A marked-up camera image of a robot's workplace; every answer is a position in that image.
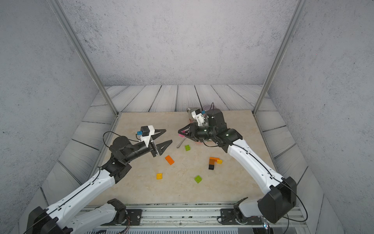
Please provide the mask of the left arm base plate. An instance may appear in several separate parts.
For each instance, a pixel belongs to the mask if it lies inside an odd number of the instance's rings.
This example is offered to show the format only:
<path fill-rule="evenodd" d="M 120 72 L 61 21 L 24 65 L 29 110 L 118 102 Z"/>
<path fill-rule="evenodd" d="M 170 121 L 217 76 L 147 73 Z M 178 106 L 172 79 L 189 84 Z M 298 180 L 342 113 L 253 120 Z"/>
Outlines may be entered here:
<path fill-rule="evenodd" d="M 119 211 L 117 225 L 139 226 L 142 217 L 142 209 L 126 209 Z"/>

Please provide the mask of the small lime green brick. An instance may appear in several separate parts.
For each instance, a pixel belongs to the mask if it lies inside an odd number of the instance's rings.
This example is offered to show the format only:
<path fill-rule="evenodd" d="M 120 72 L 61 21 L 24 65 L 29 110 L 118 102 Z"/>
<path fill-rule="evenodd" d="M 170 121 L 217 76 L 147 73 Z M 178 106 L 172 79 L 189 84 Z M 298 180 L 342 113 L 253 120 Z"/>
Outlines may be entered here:
<path fill-rule="evenodd" d="M 201 181 L 202 181 L 202 177 L 200 175 L 197 175 L 195 178 L 194 178 L 195 182 L 197 184 L 199 184 Z"/>

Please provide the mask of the yellow small brick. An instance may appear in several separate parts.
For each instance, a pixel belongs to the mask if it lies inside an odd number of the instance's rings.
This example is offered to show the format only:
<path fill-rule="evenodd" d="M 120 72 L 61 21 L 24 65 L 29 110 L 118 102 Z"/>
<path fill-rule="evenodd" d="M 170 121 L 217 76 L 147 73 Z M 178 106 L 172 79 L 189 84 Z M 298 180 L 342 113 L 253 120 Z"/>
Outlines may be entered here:
<path fill-rule="evenodd" d="M 162 173 L 157 173 L 156 174 L 156 179 L 159 180 L 159 179 L 162 179 L 163 178 L 163 174 Z"/>

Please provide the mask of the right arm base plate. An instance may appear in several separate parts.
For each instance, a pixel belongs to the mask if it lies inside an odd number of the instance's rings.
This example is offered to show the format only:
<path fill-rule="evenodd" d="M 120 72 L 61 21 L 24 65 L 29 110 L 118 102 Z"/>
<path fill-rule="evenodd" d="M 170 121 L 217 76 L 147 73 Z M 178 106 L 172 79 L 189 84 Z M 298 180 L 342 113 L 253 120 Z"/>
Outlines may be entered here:
<path fill-rule="evenodd" d="M 259 216 L 243 217 L 239 220 L 234 208 L 221 209 L 217 221 L 222 225 L 262 225 L 263 223 Z"/>

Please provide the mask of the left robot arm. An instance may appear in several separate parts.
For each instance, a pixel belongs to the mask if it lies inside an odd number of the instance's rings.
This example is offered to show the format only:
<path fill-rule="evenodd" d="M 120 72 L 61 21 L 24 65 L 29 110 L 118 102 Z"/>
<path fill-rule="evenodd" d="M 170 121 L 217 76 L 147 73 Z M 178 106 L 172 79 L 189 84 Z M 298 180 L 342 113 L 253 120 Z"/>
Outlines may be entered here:
<path fill-rule="evenodd" d="M 35 208 L 28 217 L 27 234 L 84 234 L 102 224 L 117 221 L 131 224 L 126 206 L 117 199 L 86 214 L 78 213 L 101 193 L 119 183 L 131 170 L 130 162 L 151 153 L 153 157 L 162 155 L 172 144 L 167 140 L 155 144 L 155 140 L 166 132 L 153 126 L 142 126 L 137 133 L 138 140 L 118 135 L 108 148 L 110 159 L 98 168 L 92 178 L 58 202 L 43 209 Z"/>

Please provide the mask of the orange long brick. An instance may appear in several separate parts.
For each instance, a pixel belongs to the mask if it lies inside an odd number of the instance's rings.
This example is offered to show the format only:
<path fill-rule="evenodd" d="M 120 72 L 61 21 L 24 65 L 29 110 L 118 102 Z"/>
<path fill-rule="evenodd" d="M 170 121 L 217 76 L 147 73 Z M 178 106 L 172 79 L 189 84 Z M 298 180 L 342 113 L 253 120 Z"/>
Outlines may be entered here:
<path fill-rule="evenodd" d="M 171 156 L 166 156 L 165 160 L 168 162 L 169 165 L 173 165 L 175 163 Z"/>
<path fill-rule="evenodd" d="M 210 157 L 209 160 L 215 160 L 215 162 L 217 162 L 217 160 L 219 160 L 219 158 Z"/>

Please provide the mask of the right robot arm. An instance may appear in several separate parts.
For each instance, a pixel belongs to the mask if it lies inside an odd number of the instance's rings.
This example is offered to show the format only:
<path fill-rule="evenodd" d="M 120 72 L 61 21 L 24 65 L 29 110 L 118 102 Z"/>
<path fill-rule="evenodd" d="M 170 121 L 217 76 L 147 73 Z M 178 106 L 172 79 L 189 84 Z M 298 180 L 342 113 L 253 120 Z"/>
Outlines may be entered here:
<path fill-rule="evenodd" d="M 244 167 L 264 193 L 258 201 L 243 199 L 237 203 L 235 216 L 239 223 L 244 218 L 258 215 L 277 223 L 296 206 L 296 181 L 292 177 L 285 178 L 268 166 L 239 132 L 227 127 L 221 110 L 197 109 L 191 112 L 191 117 L 191 123 L 179 129 L 178 133 L 195 142 L 213 141 Z"/>

